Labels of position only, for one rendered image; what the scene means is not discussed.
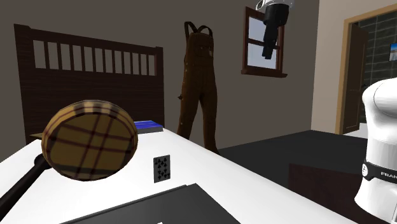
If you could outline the brown framed window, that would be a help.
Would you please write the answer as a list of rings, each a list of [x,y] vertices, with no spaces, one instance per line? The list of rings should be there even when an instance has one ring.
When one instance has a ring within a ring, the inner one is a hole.
[[[271,59],[262,56],[263,36],[266,25],[264,14],[252,8],[244,10],[243,56],[241,74],[266,76],[271,78],[286,78],[283,72],[284,26],[278,27],[275,49]]]

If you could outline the brown hanging overalls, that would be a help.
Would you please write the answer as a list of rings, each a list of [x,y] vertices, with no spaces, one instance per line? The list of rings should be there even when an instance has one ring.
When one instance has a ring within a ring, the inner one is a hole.
[[[181,87],[180,116],[177,134],[189,139],[197,114],[202,108],[204,148],[218,154],[216,146],[216,117],[218,95],[214,74],[214,38],[212,30],[192,22],[184,23],[186,51]]]

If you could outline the brown open door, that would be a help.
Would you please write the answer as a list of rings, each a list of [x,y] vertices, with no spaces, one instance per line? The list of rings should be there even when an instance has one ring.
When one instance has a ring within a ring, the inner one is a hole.
[[[365,73],[366,49],[368,32],[356,24],[351,24],[347,70],[345,81],[345,97],[342,120],[342,134],[359,129],[363,75]]]

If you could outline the blue book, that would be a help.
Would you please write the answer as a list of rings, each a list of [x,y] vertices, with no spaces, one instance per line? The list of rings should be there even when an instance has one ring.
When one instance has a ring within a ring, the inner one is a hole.
[[[163,131],[163,126],[152,120],[138,121],[134,122],[134,124],[136,126],[138,134],[147,134]]]

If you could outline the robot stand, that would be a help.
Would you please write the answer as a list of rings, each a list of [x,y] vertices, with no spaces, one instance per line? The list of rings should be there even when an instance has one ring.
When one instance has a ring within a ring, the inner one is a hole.
[[[357,224],[388,224],[354,201],[361,176],[298,164],[289,164],[288,188]]]

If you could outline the black playing card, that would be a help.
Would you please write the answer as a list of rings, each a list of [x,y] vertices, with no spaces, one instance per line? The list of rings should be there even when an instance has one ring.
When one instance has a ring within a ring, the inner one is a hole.
[[[153,159],[153,179],[158,183],[171,178],[171,158],[170,155],[155,157]]]

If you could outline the black flat tablet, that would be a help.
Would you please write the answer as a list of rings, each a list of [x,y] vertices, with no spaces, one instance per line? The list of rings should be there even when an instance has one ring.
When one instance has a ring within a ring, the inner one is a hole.
[[[240,224],[199,185],[183,185],[61,224]]]

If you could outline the tan plaid round black-handled paddle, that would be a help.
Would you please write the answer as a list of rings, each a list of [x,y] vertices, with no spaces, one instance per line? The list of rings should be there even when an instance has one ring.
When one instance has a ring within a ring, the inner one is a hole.
[[[60,109],[41,134],[42,152],[33,167],[0,197],[0,220],[45,170],[77,181],[97,181],[123,169],[137,144],[132,117],[116,104],[84,100]]]

